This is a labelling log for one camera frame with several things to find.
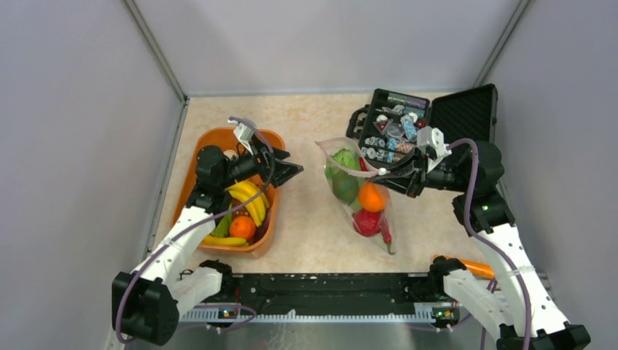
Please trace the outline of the orange fruit toy back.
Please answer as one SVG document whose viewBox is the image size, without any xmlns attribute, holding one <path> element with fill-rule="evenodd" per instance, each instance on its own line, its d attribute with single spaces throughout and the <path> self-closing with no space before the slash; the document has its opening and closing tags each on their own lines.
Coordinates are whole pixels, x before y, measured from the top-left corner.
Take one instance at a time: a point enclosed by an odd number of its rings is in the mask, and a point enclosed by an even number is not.
<svg viewBox="0 0 618 350">
<path fill-rule="evenodd" d="M 357 200 L 365 211 L 379 212 L 386 207 L 388 196 L 376 184 L 366 182 L 360 187 Z"/>
</svg>

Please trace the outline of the clear zip top bag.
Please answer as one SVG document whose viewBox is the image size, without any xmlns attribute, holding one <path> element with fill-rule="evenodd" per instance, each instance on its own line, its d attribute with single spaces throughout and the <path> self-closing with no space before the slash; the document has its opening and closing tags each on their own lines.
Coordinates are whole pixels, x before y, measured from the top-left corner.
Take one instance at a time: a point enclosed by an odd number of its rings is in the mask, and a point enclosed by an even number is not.
<svg viewBox="0 0 618 350">
<path fill-rule="evenodd" d="M 324 176 L 351 230 L 386 254 L 396 254 L 391 230 L 391 196 L 386 187 L 373 182 L 386 175 L 384 168 L 369 163 L 374 149 L 360 147 L 347 137 L 316 141 L 324 156 Z"/>
</svg>

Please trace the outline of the red chili pepper toy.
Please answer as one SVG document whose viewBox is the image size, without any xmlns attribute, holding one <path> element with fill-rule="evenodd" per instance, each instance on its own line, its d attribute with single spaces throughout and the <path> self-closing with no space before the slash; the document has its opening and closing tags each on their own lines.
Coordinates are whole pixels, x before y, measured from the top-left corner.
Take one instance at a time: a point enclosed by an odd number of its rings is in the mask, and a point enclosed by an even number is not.
<svg viewBox="0 0 618 350">
<path fill-rule="evenodd" d="M 382 219 L 380 223 L 380 234 L 383 239 L 383 243 L 386 245 L 386 249 L 389 255 L 394 255 L 395 251 L 392 249 L 392 235 L 389 229 L 388 220 Z"/>
</svg>

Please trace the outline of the green lime toy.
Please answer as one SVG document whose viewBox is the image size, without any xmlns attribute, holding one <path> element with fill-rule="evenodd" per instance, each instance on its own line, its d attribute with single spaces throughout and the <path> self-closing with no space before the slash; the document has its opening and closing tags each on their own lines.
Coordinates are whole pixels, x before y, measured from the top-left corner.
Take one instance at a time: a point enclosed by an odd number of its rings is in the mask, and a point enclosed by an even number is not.
<svg viewBox="0 0 618 350">
<path fill-rule="evenodd" d="M 334 196 L 345 204 L 352 204 L 359 193 L 359 181 L 356 177 L 344 171 L 337 171 L 332 175 L 332 192 Z"/>
</svg>

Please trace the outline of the red apple toy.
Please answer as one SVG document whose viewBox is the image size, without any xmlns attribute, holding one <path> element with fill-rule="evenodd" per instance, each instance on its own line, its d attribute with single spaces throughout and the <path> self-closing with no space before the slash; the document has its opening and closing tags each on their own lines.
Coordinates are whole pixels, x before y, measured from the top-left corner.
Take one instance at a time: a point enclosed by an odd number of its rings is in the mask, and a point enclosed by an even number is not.
<svg viewBox="0 0 618 350">
<path fill-rule="evenodd" d="M 360 209 L 353 214 L 353 229 L 364 237 L 373 237 L 381 233 L 383 213 Z"/>
</svg>

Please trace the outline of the green napa cabbage toy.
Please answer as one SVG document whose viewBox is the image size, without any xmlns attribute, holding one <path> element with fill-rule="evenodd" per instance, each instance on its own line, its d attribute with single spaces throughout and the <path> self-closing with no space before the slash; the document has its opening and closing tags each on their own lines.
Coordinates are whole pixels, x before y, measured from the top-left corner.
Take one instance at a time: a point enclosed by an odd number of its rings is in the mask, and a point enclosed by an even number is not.
<svg viewBox="0 0 618 350">
<path fill-rule="evenodd" d="M 339 149 L 336 153 L 326 158 L 324 174 L 328 180 L 340 170 L 335 163 L 353 171 L 361 170 L 359 158 L 355 152 L 350 149 Z"/>
</svg>

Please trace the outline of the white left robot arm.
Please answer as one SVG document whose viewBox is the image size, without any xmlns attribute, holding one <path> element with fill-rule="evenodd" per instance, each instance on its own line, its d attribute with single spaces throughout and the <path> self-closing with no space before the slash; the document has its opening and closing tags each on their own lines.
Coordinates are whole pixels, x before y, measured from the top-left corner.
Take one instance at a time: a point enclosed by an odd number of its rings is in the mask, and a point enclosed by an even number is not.
<svg viewBox="0 0 618 350">
<path fill-rule="evenodd" d="M 269 186 L 279 187 L 303 172 L 288 156 L 258 142 L 233 160 L 214 145 L 197 152 L 196 183 L 176 223 L 145 261 L 112 282 L 112 326 L 120 343 L 164 345 L 180 318 L 202 300 L 231 297 L 232 279 L 216 269 L 197 268 L 189 277 L 177 278 L 223 217 L 256 203 Z"/>
</svg>

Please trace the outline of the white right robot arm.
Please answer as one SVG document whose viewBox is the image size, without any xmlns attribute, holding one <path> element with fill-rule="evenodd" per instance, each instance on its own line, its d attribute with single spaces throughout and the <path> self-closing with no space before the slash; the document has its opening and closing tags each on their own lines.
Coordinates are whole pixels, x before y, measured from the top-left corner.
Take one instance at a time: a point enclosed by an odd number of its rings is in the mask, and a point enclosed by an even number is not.
<svg viewBox="0 0 618 350">
<path fill-rule="evenodd" d="M 448 145 L 422 144 L 372 180 L 410 197 L 427 187 L 456 191 L 454 214 L 477 243 L 502 292 L 497 297 L 480 286 L 461 261 L 439 258 L 430 267 L 430 296 L 460 302 L 498 349 L 583 349 L 590 334 L 567 319 L 541 282 L 496 188 L 503 173 L 496 145 L 459 139 Z"/>
</svg>

